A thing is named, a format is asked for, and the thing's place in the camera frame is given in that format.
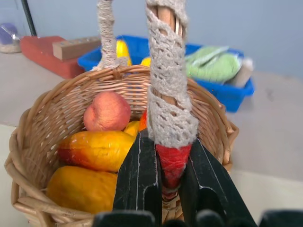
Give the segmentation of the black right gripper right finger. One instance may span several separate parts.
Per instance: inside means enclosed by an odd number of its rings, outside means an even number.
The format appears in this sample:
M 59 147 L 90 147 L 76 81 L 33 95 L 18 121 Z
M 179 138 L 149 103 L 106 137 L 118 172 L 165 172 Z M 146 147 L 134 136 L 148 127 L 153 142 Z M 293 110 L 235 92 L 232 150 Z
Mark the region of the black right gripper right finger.
M 257 225 L 227 170 L 200 140 L 192 144 L 179 196 L 190 227 Z

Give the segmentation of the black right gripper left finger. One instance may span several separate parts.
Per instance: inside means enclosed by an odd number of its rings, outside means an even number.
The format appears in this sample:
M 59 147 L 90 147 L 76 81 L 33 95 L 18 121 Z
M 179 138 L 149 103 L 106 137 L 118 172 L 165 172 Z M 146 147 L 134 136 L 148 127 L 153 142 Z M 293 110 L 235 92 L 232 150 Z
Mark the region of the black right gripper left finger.
M 160 164 L 155 144 L 143 130 L 118 171 L 114 221 L 118 226 L 160 226 L 161 206 Z

